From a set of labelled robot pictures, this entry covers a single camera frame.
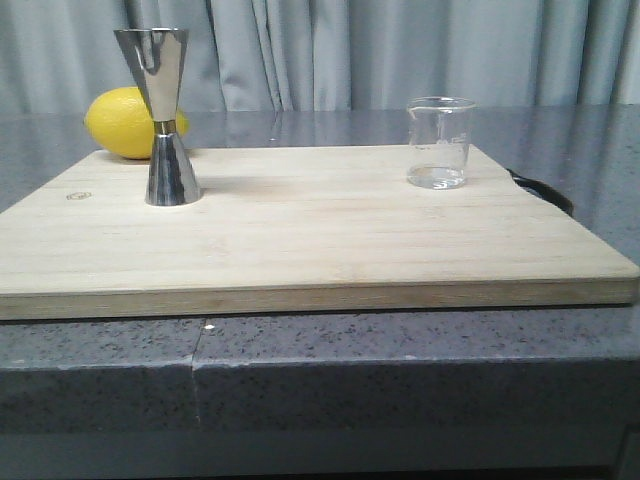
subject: lemon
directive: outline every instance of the lemon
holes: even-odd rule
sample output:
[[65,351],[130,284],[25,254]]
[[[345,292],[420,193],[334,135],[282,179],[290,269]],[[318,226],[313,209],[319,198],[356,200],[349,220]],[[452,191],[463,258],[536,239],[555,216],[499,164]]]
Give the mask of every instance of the lemon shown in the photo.
[[[151,156],[153,120],[137,87],[115,88],[100,95],[87,110],[84,125],[110,152],[135,159]],[[180,135],[189,130],[189,120],[180,109],[176,126]]]

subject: clear glass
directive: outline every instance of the clear glass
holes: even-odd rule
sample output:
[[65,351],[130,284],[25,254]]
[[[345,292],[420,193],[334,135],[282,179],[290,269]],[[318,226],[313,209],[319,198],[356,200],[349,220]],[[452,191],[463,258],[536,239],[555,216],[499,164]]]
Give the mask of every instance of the clear glass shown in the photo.
[[422,97],[409,102],[409,145],[416,163],[407,180],[418,187],[447,190],[464,185],[469,156],[471,113],[466,98]]

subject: cutting board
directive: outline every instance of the cutting board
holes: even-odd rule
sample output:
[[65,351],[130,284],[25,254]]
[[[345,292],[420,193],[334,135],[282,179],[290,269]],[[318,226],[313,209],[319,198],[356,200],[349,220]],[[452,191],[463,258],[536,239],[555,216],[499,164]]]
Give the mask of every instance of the cutting board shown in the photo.
[[0,318],[629,303],[639,269],[472,147],[415,187],[409,147],[200,149],[204,197],[144,201],[106,151],[0,214]]

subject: curtain fold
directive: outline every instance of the curtain fold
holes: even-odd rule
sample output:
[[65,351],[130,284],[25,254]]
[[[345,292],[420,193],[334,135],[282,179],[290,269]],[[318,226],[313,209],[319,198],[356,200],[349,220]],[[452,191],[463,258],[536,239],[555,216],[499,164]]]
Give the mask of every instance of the curtain fold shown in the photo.
[[133,85],[112,30],[190,30],[186,111],[640,103],[640,0],[0,0],[0,113]]

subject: double jigger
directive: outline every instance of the double jigger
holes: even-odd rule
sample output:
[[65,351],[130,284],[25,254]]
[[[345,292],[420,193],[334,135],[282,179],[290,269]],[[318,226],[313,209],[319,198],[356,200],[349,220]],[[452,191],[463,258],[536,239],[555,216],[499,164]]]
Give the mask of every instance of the double jigger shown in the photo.
[[202,191],[176,129],[189,32],[149,28],[114,33],[154,124],[146,202],[157,206],[193,203]]

